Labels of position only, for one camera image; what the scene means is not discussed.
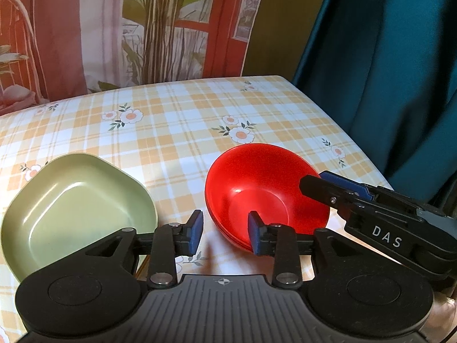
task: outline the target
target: circular pad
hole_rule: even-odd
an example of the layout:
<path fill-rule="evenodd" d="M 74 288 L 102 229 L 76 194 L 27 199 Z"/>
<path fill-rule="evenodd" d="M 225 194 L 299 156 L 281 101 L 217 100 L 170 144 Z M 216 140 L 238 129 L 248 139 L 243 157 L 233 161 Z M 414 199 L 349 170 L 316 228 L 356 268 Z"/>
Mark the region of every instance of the circular pad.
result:
<path fill-rule="evenodd" d="M 309 282 L 307 299 L 341 332 L 386 338 L 420 328 L 433 292 L 419 274 L 387 258 L 349 256 Z"/>
<path fill-rule="evenodd" d="M 54 281 L 47 291 L 49 297 L 64 306 L 80 306 L 101 293 L 100 282 L 89 276 L 66 276 Z"/>

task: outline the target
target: orange flower center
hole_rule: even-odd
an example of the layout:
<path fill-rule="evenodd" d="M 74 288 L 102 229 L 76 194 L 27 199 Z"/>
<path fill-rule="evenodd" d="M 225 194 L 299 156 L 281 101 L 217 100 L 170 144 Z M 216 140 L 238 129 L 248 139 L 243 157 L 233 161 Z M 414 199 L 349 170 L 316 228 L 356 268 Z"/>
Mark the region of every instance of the orange flower center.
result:
<path fill-rule="evenodd" d="M 235 136 L 238 138 L 238 139 L 246 139 L 247 138 L 247 134 L 243 131 L 237 131 Z"/>

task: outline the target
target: plaid tablecloth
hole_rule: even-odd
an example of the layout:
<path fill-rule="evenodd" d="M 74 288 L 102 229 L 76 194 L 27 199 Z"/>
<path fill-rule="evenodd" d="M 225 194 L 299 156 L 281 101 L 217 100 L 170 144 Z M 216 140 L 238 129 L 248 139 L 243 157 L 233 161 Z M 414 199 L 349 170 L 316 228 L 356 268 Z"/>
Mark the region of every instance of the plaid tablecloth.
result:
<path fill-rule="evenodd" d="M 88 152 L 121 168 L 149 190 L 160 224 L 204 212 L 198 253 L 177 271 L 270 274 L 272 260 L 239 250 L 205 207 L 211 164 L 240 143 L 270 143 L 359 182 L 388 186 L 359 147 L 309 98 L 281 77 L 193 80 L 113 90 L 26 109 L 0 118 L 0 210 L 47 162 Z M 328 227 L 343 233 L 334 212 Z M 312 277 L 309 257 L 303 276 Z M 14 306 L 18 282 L 0 253 L 0 343 L 24 332 Z"/>

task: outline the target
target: chair print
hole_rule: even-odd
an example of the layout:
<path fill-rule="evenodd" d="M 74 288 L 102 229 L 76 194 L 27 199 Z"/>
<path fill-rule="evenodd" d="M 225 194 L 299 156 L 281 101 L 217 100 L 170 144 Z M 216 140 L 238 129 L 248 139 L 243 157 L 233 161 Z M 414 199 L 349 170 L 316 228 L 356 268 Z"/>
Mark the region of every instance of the chair print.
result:
<path fill-rule="evenodd" d="M 48 102 L 27 10 L 20 0 L 0 0 L 0 115 Z"/>

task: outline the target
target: blue gripper pad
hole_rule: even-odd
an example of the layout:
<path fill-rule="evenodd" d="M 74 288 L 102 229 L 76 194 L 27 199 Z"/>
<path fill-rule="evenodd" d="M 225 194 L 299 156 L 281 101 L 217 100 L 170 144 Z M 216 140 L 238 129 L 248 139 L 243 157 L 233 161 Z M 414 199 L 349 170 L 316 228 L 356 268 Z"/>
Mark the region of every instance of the blue gripper pad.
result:
<path fill-rule="evenodd" d="M 259 255 L 260 252 L 260 227 L 255 220 L 255 217 L 248 214 L 248 233 L 249 240 L 251 241 L 251 247 L 254 255 Z"/>
<path fill-rule="evenodd" d="M 324 179 L 327 182 L 333 183 L 336 186 L 339 186 L 340 188 L 355 192 L 356 194 L 358 194 L 360 198 L 364 200 L 374 200 L 374 196 L 370 194 L 368 188 L 360 185 L 359 183 L 356 183 L 354 181 L 351 181 L 350 179 L 344 178 L 340 175 L 331 173 L 329 171 L 323 171 L 319 175 L 322 179 Z"/>
<path fill-rule="evenodd" d="M 189 244 L 189 250 L 191 254 L 196 254 L 198 245 L 200 244 L 200 238 L 203 233 L 203 212 L 200 212 L 195 219 L 195 223 L 191 227 L 191 240 Z"/>

